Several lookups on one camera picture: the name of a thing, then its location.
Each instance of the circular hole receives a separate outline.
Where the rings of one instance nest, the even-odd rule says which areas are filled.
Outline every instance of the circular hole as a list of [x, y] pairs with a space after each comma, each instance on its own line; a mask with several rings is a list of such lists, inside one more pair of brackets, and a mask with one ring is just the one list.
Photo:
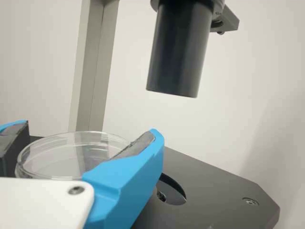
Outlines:
[[243, 201], [245, 201], [247, 204], [252, 205], [252, 206], [259, 206], [259, 203], [251, 198], [243, 198]]
[[186, 195], [183, 188], [171, 177], [162, 173], [157, 183], [157, 197], [170, 205], [182, 205], [186, 203]]
[[77, 194], [82, 193], [84, 190], [85, 190], [85, 189], [84, 189], [83, 187], [81, 187], [81, 186], [75, 186], [75, 187], [73, 187], [73, 188], [70, 188], [69, 191], [68, 191], [68, 193], [69, 193], [70, 195], [77, 195]]

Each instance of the petri dish lid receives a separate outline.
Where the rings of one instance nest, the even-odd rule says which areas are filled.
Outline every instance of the petri dish lid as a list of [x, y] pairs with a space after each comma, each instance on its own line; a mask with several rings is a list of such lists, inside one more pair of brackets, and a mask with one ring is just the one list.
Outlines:
[[24, 178], [80, 180], [84, 172], [111, 160], [129, 144], [124, 138], [98, 131], [52, 135], [19, 153], [15, 174]]

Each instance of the screw head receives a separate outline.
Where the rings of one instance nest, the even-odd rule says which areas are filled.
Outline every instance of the screw head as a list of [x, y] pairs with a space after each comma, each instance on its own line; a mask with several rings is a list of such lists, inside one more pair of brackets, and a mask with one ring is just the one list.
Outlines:
[[251, 198], [243, 198], [243, 201], [245, 201], [247, 204], [252, 205], [252, 206], [259, 206], [259, 203]]
[[75, 186], [69, 189], [68, 193], [70, 195], [78, 195], [80, 193], [82, 193], [85, 189], [81, 186]]

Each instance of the white plastic part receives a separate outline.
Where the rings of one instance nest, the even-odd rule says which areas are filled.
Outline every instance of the white plastic part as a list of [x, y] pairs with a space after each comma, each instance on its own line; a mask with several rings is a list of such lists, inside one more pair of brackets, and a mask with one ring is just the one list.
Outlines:
[[1, 177], [0, 229], [80, 229], [93, 200], [86, 182]]

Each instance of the microscope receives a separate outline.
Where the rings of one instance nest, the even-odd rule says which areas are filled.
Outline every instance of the microscope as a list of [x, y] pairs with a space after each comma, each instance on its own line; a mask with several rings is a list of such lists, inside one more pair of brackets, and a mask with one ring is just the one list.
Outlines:
[[[146, 89], [195, 98], [209, 33], [235, 31], [239, 19], [224, 0], [150, 4], [157, 20]], [[256, 183], [164, 147], [155, 129], [131, 143], [90, 131], [40, 138], [21, 120], [0, 127], [0, 142], [3, 228], [272, 229], [279, 219]], [[105, 158], [86, 156], [96, 152]], [[42, 166], [51, 160], [55, 167]]]

